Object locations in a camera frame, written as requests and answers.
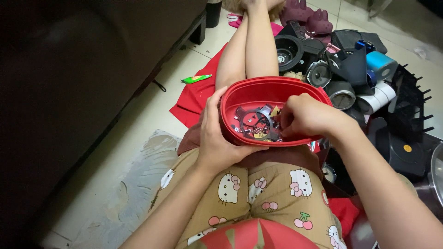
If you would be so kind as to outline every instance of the green snack wrapper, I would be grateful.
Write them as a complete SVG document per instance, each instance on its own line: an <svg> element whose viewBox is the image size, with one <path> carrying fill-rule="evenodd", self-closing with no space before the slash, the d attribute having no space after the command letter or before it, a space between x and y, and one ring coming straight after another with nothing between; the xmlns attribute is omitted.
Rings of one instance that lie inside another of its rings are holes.
<svg viewBox="0 0 443 249"><path fill-rule="evenodd" d="M189 78L186 78L186 79L182 80L182 82L186 83L186 84L192 84L192 83L195 83L197 81L207 79L207 78L209 78L211 76L212 76L212 74L192 76L192 77L189 77Z"/></svg>

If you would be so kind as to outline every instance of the tile floor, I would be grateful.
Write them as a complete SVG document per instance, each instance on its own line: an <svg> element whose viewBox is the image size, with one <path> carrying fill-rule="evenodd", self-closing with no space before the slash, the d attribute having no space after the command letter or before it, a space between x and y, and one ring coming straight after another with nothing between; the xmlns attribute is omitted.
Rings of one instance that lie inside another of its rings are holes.
<svg viewBox="0 0 443 249"><path fill-rule="evenodd" d="M443 30L443 20L421 6L415 0L394 0L377 18L369 20L367 0L307 0L309 7L326 9L329 20L336 29L358 29L378 33L388 49L388 55L420 80L422 89L432 89L433 98L425 104L425 114L434 118L425 122L434 126L430 133L443 138L443 56L438 47L441 36L435 30ZM80 228L103 203L109 188L129 168L126 163L133 151L152 134L163 129L182 137L187 130L169 109L176 103L184 84L181 79L194 75L203 68L229 41L235 28L228 25L227 11L222 10L216 28L206 30L205 41L200 45L186 43L187 49L177 54L163 66L158 75L167 92L163 93L155 84L134 99L123 111L120 121L102 141L74 176L66 183L60 195L52 203L37 230L38 239L46 247L68 248L75 241ZM421 59L413 50L426 46L428 59Z"/></svg>

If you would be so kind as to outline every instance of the stuffed toy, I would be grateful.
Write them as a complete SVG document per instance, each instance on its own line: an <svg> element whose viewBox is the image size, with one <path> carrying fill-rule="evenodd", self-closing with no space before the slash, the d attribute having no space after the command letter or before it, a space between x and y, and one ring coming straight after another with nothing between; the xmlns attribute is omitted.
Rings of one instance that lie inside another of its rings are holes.
<svg viewBox="0 0 443 249"><path fill-rule="evenodd" d="M282 3L276 5L274 8L272 8L269 11L269 19L271 20L271 22L273 22L276 18L279 17L280 12L283 10L285 6L285 2L286 1L283 1ZM243 8L241 3L242 0L222 0L221 6L225 10L230 11L234 14L243 15L243 13L245 12L245 8Z"/></svg>

